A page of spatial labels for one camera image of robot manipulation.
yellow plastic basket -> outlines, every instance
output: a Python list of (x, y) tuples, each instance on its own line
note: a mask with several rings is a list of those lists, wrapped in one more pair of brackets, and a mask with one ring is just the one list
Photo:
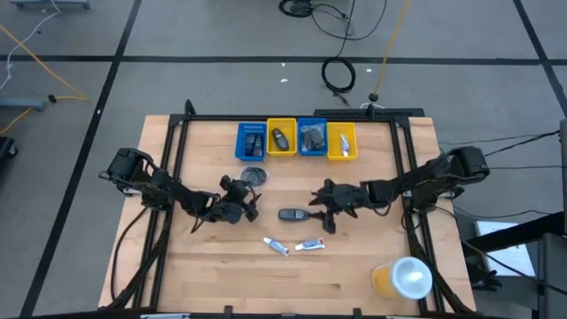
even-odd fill
[[(287, 139), (290, 149), (281, 151), (272, 136), (272, 129), (279, 128)], [(268, 154), (272, 156), (292, 156), (298, 151), (298, 122), (293, 118), (268, 119)]]
[[(343, 155), (340, 136), (346, 136), (349, 150), (348, 156)], [(358, 146), (356, 144), (356, 128), (354, 123), (327, 122), (327, 143), (329, 160), (356, 160), (358, 158)]]

gray floor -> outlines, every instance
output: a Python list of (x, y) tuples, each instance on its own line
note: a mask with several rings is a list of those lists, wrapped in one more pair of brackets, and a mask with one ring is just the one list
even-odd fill
[[(143, 0), (126, 55), (152, 56), (329, 56), (341, 42), (322, 34), (310, 19), (292, 19), (276, 0)], [(348, 11), (344, 0), (324, 1)], [(65, 11), (28, 42), (38, 54), (113, 55), (133, 0), (93, 0), (89, 12)], [(561, 31), (567, 27), (561, 0), (524, 0), (549, 58), (567, 58)], [(390, 0), (383, 24), (365, 41), (347, 43), (346, 56), (381, 57), (402, 1)], [(382, 1), (359, 0), (356, 34), (371, 28)], [(18, 38), (44, 13), (0, 3), (0, 23)], [(321, 16), (332, 29), (331, 20)], [(337, 33), (341, 27), (335, 26)], [(13, 43), (0, 36), (0, 55)], [(410, 4), (394, 57), (537, 58), (510, 0), (429, 0)], [(0, 317), (19, 314), (82, 145), (110, 63), (48, 63), (83, 90), (90, 103), (61, 101), (32, 113), (10, 132), (19, 156), (0, 188)], [(356, 64), (351, 105), (366, 102), (380, 65)], [(74, 197), (35, 314), (94, 309), (103, 284), (123, 197), (97, 178), (119, 147), (136, 146), (144, 117), (179, 113), (190, 98), (198, 113), (310, 114), (315, 108), (344, 108), (324, 87), (318, 63), (121, 63), (87, 165)], [(567, 85), (567, 66), (556, 66)], [(339, 67), (329, 71), (336, 84)], [(537, 134), (555, 130), (564, 117), (541, 66), (389, 65), (381, 89), (386, 107), (422, 107), (433, 117), (438, 138), (457, 142), (480, 137)], [(35, 62), (16, 62), (0, 97), (67, 94)], [(17, 112), (0, 112), (0, 127)], [(495, 150), (507, 143), (482, 144)], [(496, 166), (557, 165), (552, 137), (494, 155)], [(473, 214), (512, 214), (529, 208), (561, 207), (560, 172), (553, 169), (493, 171), (471, 185), (456, 204)], [(509, 219), (525, 222), (523, 215)], [(492, 315), (530, 317), (526, 309), (476, 294), (478, 308)]]

blue plastic basket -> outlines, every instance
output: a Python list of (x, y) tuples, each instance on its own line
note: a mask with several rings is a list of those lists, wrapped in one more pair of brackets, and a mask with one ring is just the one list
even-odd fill
[[(306, 125), (323, 124), (322, 140), (325, 141), (325, 146), (320, 151), (303, 151), (303, 132), (301, 128)], [(327, 154), (329, 146), (327, 145), (327, 119), (324, 118), (300, 118), (298, 119), (298, 151), (303, 156), (323, 156)]]
[[(266, 157), (266, 123), (240, 123), (238, 124), (237, 149), (235, 156), (244, 161), (263, 161)], [(262, 135), (262, 156), (246, 156), (246, 135)]]

wooden table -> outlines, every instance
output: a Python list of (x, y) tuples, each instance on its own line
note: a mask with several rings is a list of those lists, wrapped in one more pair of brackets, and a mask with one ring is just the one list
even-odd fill
[[(138, 148), (159, 163), (167, 131), (168, 116), (148, 116)], [(192, 121), (189, 125), (181, 178), (193, 190), (222, 193), (223, 175), (238, 178), (247, 164), (234, 157), (236, 121)], [(431, 118), (410, 118), (417, 164), (439, 155)], [(176, 130), (174, 141), (177, 141)], [(245, 218), (230, 225), (206, 223), (190, 234), (194, 218), (179, 206), (173, 227), (159, 298), (159, 311), (221, 313), (231, 305), (235, 313), (341, 314), (359, 307), (364, 315), (417, 315), (414, 300), (388, 300), (376, 295), (370, 283), (371, 270), (408, 256), (408, 241), (400, 226), (400, 199), (386, 217), (368, 209), (357, 210), (358, 219), (347, 214), (336, 217), (337, 233), (323, 231), (319, 221), (290, 225), (277, 219), (284, 207), (307, 208), (310, 191), (322, 187), (325, 178), (337, 183), (358, 184), (370, 179), (396, 177), (390, 127), (383, 123), (357, 123), (359, 157), (351, 162), (329, 162), (326, 157), (271, 157), (258, 165), (268, 172), (259, 192), (262, 197), (254, 222)], [(405, 170), (406, 145), (400, 129)], [(173, 170), (176, 145), (168, 171)], [(440, 206), (451, 209), (450, 202)], [(141, 210), (140, 198), (126, 198), (117, 239)], [(149, 214), (126, 235), (118, 259), (119, 292), (140, 264)], [(441, 211), (429, 214), (431, 237), (439, 272), (468, 307), (475, 308), (462, 248), (454, 218)], [(324, 250), (295, 252), (289, 257), (262, 242), (272, 237), (293, 248), (297, 243), (323, 237)], [(109, 265), (100, 305), (111, 302)], [(147, 305), (153, 271), (146, 279), (143, 305)], [(430, 309), (432, 298), (428, 298)]]

plastic cup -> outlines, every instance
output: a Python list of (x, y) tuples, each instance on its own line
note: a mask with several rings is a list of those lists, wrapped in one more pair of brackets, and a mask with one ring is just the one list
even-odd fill
[(433, 277), (425, 264), (414, 257), (404, 257), (372, 270), (372, 287), (384, 298), (424, 298), (431, 291)]

